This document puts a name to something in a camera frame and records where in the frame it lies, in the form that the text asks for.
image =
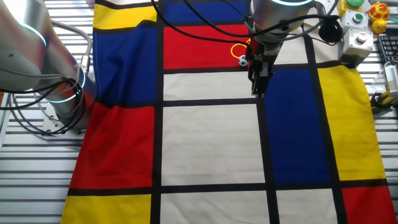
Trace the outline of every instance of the yellow toy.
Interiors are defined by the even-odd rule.
[[[337,3],[338,15],[341,17],[347,10],[362,12],[364,0],[339,0]]]
[[[372,21],[373,31],[377,34],[381,34],[387,27],[386,20],[390,18],[390,10],[386,4],[377,2],[371,6],[369,17]]]

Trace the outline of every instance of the soccer ball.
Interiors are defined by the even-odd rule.
[[[246,60],[246,56],[242,55],[238,58],[238,63],[240,66],[245,67],[246,65],[249,64],[249,62]]]

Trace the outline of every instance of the yellow square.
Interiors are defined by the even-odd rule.
[[[136,27],[142,21],[156,22],[156,15],[153,6],[111,9],[95,4],[93,27],[104,30]]]
[[[150,195],[68,196],[62,224],[149,224]]]
[[[319,68],[340,180],[385,179],[376,128],[361,76],[345,66]]]

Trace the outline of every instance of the slatted metal table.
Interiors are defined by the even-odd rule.
[[[93,0],[47,0],[45,3],[52,19],[92,36]],[[69,31],[59,28],[55,31],[79,62],[86,50],[86,41]],[[374,50],[358,66],[369,98],[374,93],[371,82],[382,68],[377,44]],[[18,95],[17,100],[24,104],[34,98],[33,95]],[[47,102],[42,101],[41,105],[45,108]],[[34,125],[42,126],[44,115],[39,107],[26,108],[23,113]],[[0,132],[0,223],[60,223],[80,142],[44,141],[20,127],[9,113],[5,116]],[[397,111],[374,115],[374,122],[394,208],[398,212]]]

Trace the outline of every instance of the mondrian pattern fabric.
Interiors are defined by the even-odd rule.
[[[225,2],[191,2],[248,32]],[[228,39],[181,0],[157,4],[181,30]],[[97,99],[63,224],[397,223],[368,93],[337,46],[284,43],[254,98],[233,44],[175,32],[148,0],[97,0],[93,26]]]

